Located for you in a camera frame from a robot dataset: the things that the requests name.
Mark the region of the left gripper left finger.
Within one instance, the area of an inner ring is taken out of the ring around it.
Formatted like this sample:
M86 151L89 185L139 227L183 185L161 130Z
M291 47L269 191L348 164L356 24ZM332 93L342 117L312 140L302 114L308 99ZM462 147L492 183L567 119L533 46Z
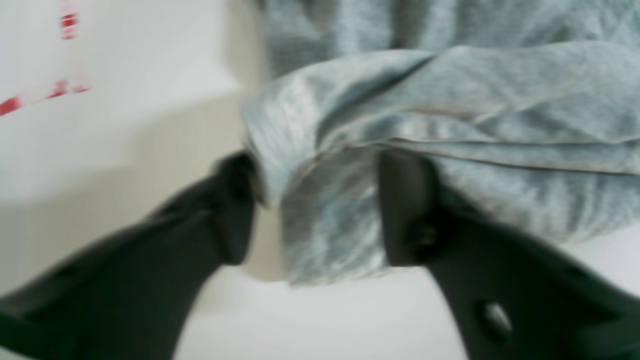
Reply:
M1 297L1 346L35 360L171 360L203 284L249 252L255 167L220 162L143 221Z

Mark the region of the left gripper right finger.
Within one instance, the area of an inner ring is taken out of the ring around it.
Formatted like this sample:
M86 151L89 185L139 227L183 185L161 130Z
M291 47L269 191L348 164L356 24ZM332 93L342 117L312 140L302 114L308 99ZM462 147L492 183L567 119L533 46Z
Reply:
M377 158L387 260L426 268L471 360L637 360L639 299L485 218L404 150Z

